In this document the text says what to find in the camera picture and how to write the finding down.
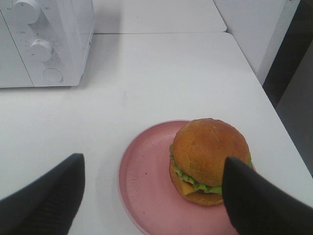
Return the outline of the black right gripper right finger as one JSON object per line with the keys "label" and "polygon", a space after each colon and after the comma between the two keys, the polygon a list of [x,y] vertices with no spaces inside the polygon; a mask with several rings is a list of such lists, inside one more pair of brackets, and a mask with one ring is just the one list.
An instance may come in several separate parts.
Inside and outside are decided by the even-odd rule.
{"label": "black right gripper right finger", "polygon": [[224,164],[222,196],[241,235],[311,235],[313,209],[286,194],[235,157]]}

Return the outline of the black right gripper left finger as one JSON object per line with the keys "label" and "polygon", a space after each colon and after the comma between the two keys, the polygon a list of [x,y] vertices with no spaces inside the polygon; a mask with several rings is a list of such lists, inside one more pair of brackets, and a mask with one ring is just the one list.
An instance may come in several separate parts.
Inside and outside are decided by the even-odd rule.
{"label": "black right gripper left finger", "polygon": [[83,154],[72,154],[33,181],[1,199],[2,235],[66,235],[85,189]]}

